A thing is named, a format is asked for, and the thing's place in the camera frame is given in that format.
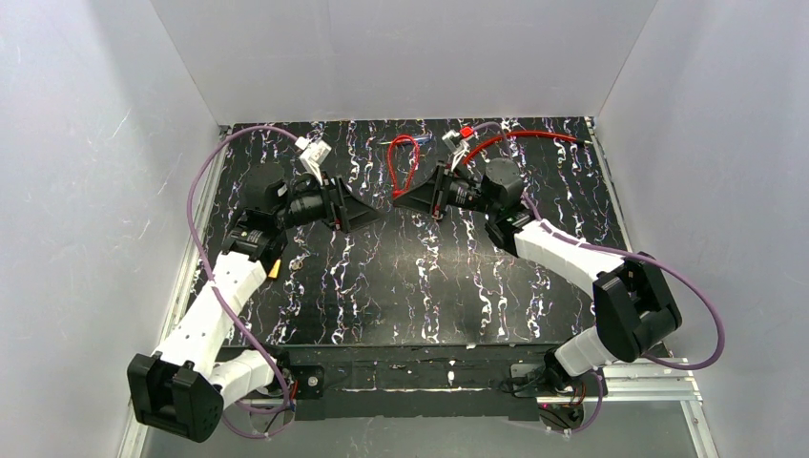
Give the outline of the red cable tie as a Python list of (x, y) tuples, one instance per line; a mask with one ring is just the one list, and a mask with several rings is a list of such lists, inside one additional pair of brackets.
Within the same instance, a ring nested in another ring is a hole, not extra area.
[[(409, 146), (411, 150), (406, 158), (399, 160), (398, 156), (405, 146)], [(393, 198), (398, 198), (410, 190), (420, 158), (421, 146), (413, 135), (398, 135), (388, 145), (386, 167), (392, 185), (391, 196)]]

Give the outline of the brass padlock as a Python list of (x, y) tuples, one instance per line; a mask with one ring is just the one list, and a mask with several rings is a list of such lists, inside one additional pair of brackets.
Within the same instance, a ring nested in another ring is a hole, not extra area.
[(275, 280), (280, 274), (280, 267), (281, 267), (281, 261), (276, 260), (274, 262), (273, 266), (271, 267), (270, 271), (268, 272), (267, 277), (269, 279), (271, 279), (271, 280)]

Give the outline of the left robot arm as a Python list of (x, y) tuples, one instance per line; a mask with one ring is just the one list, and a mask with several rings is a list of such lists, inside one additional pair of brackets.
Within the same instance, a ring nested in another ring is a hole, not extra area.
[(150, 355), (136, 354), (127, 378), (136, 420), (197, 443), (216, 429), (223, 411), (260, 387), (280, 389), (290, 406), (283, 353), (261, 343), (220, 363), (218, 353), (239, 313), (270, 278), (287, 232), (320, 221), (349, 233), (382, 214), (356, 197), (341, 177), (305, 173), (291, 180), (277, 163), (248, 172), (214, 270), (177, 327)]

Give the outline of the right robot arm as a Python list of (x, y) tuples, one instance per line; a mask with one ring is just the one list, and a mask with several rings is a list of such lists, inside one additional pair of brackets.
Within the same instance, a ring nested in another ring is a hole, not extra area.
[(681, 326), (669, 285), (652, 259), (575, 239), (537, 217), (524, 193), (520, 171), (509, 159), (490, 161), (480, 179), (441, 162), (425, 182), (395, 192), (393, 204), (437, 220), (449, 206), (479, 212), (497, 248), (549, 269), (591, 297), (594, 325), (544, 357), (548, 384), (617, 361), (631, 363)]

